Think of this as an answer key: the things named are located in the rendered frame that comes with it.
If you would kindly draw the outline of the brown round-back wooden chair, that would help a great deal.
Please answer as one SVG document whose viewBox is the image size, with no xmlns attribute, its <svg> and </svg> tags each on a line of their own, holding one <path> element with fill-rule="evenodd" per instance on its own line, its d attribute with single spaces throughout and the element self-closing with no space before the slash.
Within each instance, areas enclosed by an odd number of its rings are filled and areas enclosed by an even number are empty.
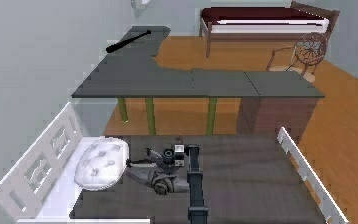
<svg viewBox="0 0 358 224">
<path fill-rule="evenodd" d="M 292 46 L 278 48 L 272 51 L 267 71 L 294 71 L 310 83 L 315 81 L 317 66 L 323 61 L 328 48 L 328 40 L 321 33 L 308 33 L 299 38 Z M 276 54 L 291 50 L 290 62 L 287 65 L 274 66 Z"/>
</svg>

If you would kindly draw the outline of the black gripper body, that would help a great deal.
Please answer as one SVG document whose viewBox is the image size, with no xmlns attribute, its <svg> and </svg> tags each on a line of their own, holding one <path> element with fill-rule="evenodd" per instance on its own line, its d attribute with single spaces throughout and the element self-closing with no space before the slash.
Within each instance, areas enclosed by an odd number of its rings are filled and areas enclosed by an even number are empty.
<svg viewBox="0 0 358 224">
<path fill-rule="evenodd" d="M 158 158 L 157 166 L 163 170 L 168 170 L 173 169 L 174 165 L 174 150 L 164 149 Z"/>
</svg>

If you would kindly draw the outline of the black baseball bat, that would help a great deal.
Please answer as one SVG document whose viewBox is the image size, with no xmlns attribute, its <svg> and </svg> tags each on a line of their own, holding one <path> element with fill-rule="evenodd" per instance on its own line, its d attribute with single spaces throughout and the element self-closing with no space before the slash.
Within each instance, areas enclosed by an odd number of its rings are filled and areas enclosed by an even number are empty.
<svg viewBox="0 0 358 224">
<path fill-rule="evenodd" d="M 126 40 L 123 40 L 123 41 L 119 41 L 118 43 L 116 44 L 113 44 L 113 45 L 110 45 L 106 48 L 106 52 L 107 53 L 113 53 L 123 47 L 125 47 L 126 45 L 134 42 L 135 40 L 143 37 L 143 36 L 146 36 L 146 35 L 149 35 L 151 34 L 151 30 L 147 30 L 146 32 L 138 35 L 138 36 L 135 36 L 135 37 L 132 37 L 132 38 L 129 38 L 129 39 L 126 39 Z"/>
</svg>

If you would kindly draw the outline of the brown wooden bed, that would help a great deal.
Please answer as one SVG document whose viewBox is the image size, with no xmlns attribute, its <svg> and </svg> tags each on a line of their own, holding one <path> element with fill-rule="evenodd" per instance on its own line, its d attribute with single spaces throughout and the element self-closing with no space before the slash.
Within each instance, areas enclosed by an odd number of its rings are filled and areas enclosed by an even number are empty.
<svg viewBox="0 0 358 224">
<path fill-rule="evenodd" d="M 308 33 L 321 33 L 330 38 L 340 15 L 339 10 L 319 8 L 292 1 L 289 7 L 322 17 L 322 20 L 219 20 L 206 22 L 201 15 L 199 36 L 206 37 L 205 57 L 214 41 L 291 42 Z"/>
</svg>

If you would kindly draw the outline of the white pillow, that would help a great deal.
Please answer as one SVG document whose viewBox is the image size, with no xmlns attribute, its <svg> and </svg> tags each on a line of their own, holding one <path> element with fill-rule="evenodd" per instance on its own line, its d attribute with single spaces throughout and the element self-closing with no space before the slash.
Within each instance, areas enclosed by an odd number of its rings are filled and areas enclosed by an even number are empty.
<svg viewBox="0 0 358 224">
<path fill-rule="evenodd" d="M 119 138 L 99 137 L 84 151 L 75 169 L 74 181 L 89 191 L 116 184 L 127 168 L 128 143 Z"/>
</svg>

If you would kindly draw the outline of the dark red blanket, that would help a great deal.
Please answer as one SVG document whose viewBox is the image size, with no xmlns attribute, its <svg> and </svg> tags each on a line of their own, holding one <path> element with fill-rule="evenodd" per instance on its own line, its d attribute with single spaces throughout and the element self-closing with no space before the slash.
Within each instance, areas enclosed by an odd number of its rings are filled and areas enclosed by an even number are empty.
<svg viewBox="0 0 358 224">
<path fill-rule="evenodd" d="M 322 20 L 321 16 L 285 7 L 211 7 L 200 15 L 213 24 L 219 20 Z"/>
</svg>

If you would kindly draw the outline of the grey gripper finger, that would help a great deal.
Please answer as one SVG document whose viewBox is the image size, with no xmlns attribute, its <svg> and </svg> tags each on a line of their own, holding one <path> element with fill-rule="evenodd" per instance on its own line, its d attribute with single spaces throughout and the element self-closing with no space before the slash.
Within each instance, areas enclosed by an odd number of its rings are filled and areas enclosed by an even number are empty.
<svg viewBox="0 0 358 224">
<path fill-rule="evenodd" d="M 157 163 L 150 160 L 131 161 L 127 160 L 127 166 L 157 166 Z"/>
</svg>

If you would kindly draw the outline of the dark grey blanket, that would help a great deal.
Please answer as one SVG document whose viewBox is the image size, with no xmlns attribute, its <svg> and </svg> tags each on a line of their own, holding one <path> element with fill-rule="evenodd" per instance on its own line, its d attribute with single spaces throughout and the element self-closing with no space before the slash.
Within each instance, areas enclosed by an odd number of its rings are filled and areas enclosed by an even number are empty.
<svg viewBox="0 0 358 224">
<path fill-rule="evenodd" d="M 274 138 L 242 135 L 125 136 L 133 160 L 148 148 L 200 146 L 208 224 L 325 224 L 306 186 Z M 99 192 L 84 191 L 72 218 L 149 218 L 153 224 L 189 224 L 189 195 L 161 196 L 128 177 Z"/>
</svg>

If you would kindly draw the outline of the white bed frame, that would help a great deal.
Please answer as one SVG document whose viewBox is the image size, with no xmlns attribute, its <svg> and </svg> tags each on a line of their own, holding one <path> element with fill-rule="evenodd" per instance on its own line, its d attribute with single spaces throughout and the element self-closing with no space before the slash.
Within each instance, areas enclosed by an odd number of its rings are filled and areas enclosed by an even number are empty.
<svg viewBox="0 0 358 224">
<path fill-rule="evenodd" d="M 14 224 L 153 224 L 149 218 L 72 218 L 80 194 L 74 181 L 88 146 L 72 104 L 66 104 L 0 180 L 0 206 Z M 308 189 L 325 224 L 350 224 L 286 130 L 274 138 Z"/>
</svg>

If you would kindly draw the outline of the grey pickaxe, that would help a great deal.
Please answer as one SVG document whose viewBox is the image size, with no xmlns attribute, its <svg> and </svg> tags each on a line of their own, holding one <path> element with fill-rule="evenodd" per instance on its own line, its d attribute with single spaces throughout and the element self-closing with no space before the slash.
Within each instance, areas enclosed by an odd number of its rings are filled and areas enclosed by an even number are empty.
<svg viewBox="0 0 358 224">
<path fill-rule="evenodd" d="M 163 170 L 158 166 L 127 166 L 125 174 L 133 181 L 145 185 L 155 191 L 158 195 L 167 195 L 169 193 L 188 193 L 190 191 L 189 184 L 186 179 L 179 176 L 179 170 L 185 165 L 185 152 L 183 145 L 175 145 L 174 150 L 175 165 L 173 169 Z M 147 148 L 147 159 L 157 163 L 160 157 L 159 152 Z"/>
</svg>

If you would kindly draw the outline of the dark grey corner desk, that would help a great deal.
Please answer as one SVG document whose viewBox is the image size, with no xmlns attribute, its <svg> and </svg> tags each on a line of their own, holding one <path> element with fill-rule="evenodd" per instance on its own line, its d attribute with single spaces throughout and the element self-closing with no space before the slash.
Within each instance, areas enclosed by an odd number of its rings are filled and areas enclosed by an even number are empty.
<svg viewBox="0 0 358 224">
<path fill-rule="evenodd" d="M 214 128 L 217 104 L 222 98 L 240 100 L 236 132 L 276 135 L 284 127 L 296 137 L 304 132 L 324 94 L 291 71 L 232 71 L 173 69 L 157 64 L 154 57 L 170 29 L 166 26 L 134 26 L 121 41 L 143 36 L 107 54 L 72 96 L 77 99 L 116 98 L 123 118 L 127 98 L 145 100 L 148 129 L 156 131 L 157 101 L 204 98 L 205 132 Z"/>
</svg>

